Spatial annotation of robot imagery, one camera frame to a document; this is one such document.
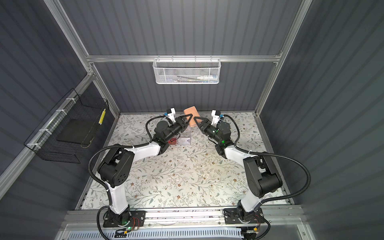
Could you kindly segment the pink leather card holder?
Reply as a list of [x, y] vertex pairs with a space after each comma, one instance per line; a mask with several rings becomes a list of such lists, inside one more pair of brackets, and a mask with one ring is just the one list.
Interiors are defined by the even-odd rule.
[[191, 120], [193, 120], [194, 117], [200, 117], [200, 114], [199, 114], [199, 112], [195, 106], [184, 109], [184, 114], [185, 115], [192, 115]]

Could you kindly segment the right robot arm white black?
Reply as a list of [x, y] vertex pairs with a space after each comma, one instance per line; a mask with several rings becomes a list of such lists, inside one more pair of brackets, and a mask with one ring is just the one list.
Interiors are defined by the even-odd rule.
[[271, 193], [283, 184], [272, 158], [241, 151], [237, 146], [240, 129], [229, 115], [214, 115], [212, 121], [203, 117], [194, 117], [194, 120], [201, 132], [215, 144], [219, 156], [244, 167], [249, 189], [239, 200], [236, 213], [230, 214], [230, 217], [241, 223], [250, 222], [262, 201], [270, 198]]

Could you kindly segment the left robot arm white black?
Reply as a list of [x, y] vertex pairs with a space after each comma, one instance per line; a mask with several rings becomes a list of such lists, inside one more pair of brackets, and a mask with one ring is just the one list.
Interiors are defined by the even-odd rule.
[[96, 177], [93, 173], [90, 175], [106, 189], [109, 219], [117, 226], [125, 227], [135, 219], [130, 213], [125, 191], [125, 181], [133, 163], [165, 153], [170, 146], [169, 141], [183, 133], [192, 119], [192, 114], [182, 115], [173, 120], [166, 115], [156, 116], [148, 120], [145, 126], [150, 137], [147, 143], [135, 146], [113, 145], [97, 152], [101, 154], [108, 151], [98, 166], [97, 172], [100, 176]]

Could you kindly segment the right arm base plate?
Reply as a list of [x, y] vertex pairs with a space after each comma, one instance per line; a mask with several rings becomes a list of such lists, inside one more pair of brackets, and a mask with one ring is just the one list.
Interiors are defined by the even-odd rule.
[[263, 211], [261, 208], [256, 211], [245, 212], [240, 206], [236, 208], [225, 208], [222, 210], [227, 225], [235, 224], [255, 224], [265, 223]]

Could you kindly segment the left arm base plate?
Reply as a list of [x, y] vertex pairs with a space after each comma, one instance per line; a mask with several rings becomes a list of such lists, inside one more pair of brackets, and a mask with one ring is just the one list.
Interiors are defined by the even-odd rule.
[[146, 213], [146, 211], [124, 211], [120, 215], [117, 215], [112, 210], [107, 210], [103, 217], [103, 227], [139, 228], [144, 225]]

